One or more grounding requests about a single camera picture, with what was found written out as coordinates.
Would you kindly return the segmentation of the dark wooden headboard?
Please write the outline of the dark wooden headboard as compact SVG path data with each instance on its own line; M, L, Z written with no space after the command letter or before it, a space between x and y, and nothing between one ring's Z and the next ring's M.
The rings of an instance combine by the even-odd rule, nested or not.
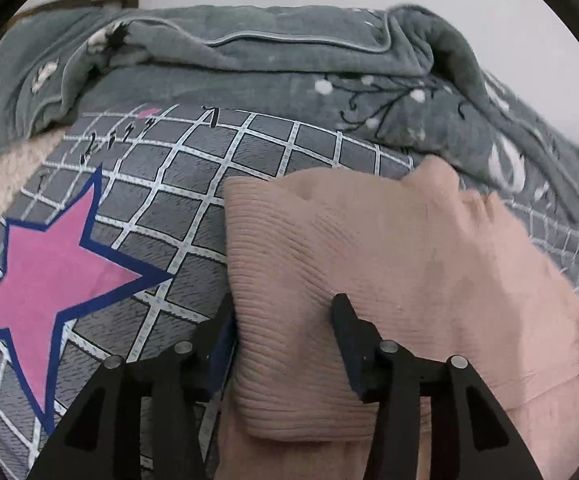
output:
M19 11L10 20L14 22L20 20L20 18L26 18L27 16L47 11L80 8L137 9L139 6L140 0L54 0Z

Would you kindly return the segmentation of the grey-green fleece blanket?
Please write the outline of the grey-green fleece blanket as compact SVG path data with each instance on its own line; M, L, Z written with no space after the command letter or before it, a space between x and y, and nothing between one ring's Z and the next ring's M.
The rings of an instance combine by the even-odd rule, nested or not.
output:
M435 154L579 228L579 148L421 6L63 10L0 41L0 153L86 110L166 101Z

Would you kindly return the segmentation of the grey checked duvet cover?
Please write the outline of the grey checked duvet cover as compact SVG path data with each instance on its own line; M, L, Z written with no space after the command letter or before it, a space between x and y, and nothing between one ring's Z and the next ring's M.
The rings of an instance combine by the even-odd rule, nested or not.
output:
M85 114L0 217L0 479L32 479L48 438L108 358L155 358L214 318L224 296L233 298L228 179L270 181L326 168L399 180L429 156L242 110L173 105ZM546 206L452 169L462 190L498 195L579 294L579 232ZM220 479L220 420L240 345L236 311L235 320L223 387L194 408L203 479ZM421 409L413 479L432 479L431 402L422 400ZM150 426L145 398L139 479L157 479ZM566 479L579 479L579 466Z

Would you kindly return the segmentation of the pink knit sweater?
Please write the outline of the pink knit sweater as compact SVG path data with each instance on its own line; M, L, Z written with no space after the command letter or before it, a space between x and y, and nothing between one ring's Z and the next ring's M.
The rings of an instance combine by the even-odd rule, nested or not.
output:
M352 391L329 306L416 356L465 356L541 474L579 466L579 294L498 195L429 156L391 180L314 168L224 184L240 345L220 479L359 479L376 411Z

